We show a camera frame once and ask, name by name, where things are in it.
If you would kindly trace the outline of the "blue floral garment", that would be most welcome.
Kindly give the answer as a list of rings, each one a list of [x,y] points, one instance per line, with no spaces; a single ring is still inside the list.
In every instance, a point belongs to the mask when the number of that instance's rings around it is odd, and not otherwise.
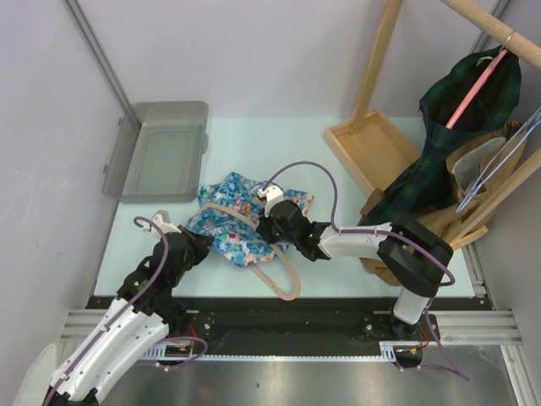
[[[257,191],[263,186],[264,181],[256,181],[235,172],[229,173],[219,184],[202,185],[197,196],[199,212],[188,219],[185,227],[190,232],[212,236],[214,249],[235,266],[247,267],[271,261],[275,252],[254,226],[207,207],[210,203],[224,206],[258,225],[263,205],[257,201]]]

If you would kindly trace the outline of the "beige wooden hanger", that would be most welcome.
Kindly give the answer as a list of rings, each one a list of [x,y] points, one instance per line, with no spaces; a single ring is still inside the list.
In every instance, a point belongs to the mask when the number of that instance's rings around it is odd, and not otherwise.
[[[208,204],[207,207],[230,214],[249,226],[254,226],[256,230],[257,225],[231,209],[212,203]],[[250,270],[277,298],[283,301],[293,301],[301,293],[299,276],[292,262],[286,258],[284,244],[277,243],[270,244],[270,246],[275,252],[275,257],[271,261],[260,262],[253,266],[238,267]]]

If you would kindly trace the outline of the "dark green garment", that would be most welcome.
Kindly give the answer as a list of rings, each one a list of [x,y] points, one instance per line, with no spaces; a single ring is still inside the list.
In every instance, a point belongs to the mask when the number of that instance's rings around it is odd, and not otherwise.
[[[452,129],[445,125],[499,48],[469,54],[448,75],[434,83],[419,100],[426,138],[419,159],[403,171],[383,192],[383,198],[363,214],[360,224],[392,222],[416,207],[441,204],[432,197],[444,189],[446,159],[459,147],[480,135],[503,128],[520,98],[522,72],[519,57],[508,52],[474,97]]]

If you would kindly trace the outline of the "light blue wire hanger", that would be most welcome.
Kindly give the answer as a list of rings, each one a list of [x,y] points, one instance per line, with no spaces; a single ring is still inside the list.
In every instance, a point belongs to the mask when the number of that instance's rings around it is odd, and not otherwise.
[[[456,209],[456,213],[461,213],[465,210],[466,206],[478,194],[481,188],[494,177],[504,163],[507,162],[519,147],[526,142],[529,135],[540,125],[540,111],[541,108],[539,107],[491,158],[487,167],[480,172],[476,179],[474,179],[472,187],[467,190],[463,201]]]

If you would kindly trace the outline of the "pink plastic hanger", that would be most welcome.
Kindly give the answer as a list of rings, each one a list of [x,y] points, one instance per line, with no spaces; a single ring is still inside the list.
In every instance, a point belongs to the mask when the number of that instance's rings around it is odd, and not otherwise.
[[[447,129],[452,129],[461,115],[466,111],[470,103],[473,101],[474,97],[480,92],[482,87],[485,85],[487,80],[489,79],[490,75],[495,71],[498,64],[502,61],[502,59],[505,57],[505,55],[508,53],[508,51],[503,48],[495,58],[493,58],[489,65],[484,69],[484,71],[481,73],[481,75],[477,78],[477,80],[474,82],[472,88],[468,91],[468,93],[465,95],[461,103],[456,108],[456,111],[451,115],[450,119],[448,120],[445,127]]]

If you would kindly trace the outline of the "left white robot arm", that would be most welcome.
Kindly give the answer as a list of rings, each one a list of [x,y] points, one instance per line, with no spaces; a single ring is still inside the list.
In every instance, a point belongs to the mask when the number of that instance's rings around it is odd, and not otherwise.
[[[45,405],[98,405],[151,347],[185,332],[189,317],[173,289],[210,253],[213,237],[165,233],[124,279],[106,314],[53,372]]]

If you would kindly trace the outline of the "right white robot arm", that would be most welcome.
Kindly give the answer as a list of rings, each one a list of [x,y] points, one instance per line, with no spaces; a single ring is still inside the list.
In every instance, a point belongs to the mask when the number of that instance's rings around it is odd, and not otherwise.
[[[401,284],[401,291],[382,327],[364,333],[383,338],[411,339],[420,319],[435,297],[453,249],[412,217],[375,226],[334,228],[329,222],[311,222],[290,200],[261,209],[257,233],[268,244],[286,242],[310,261],[356,257],[382,261]]]

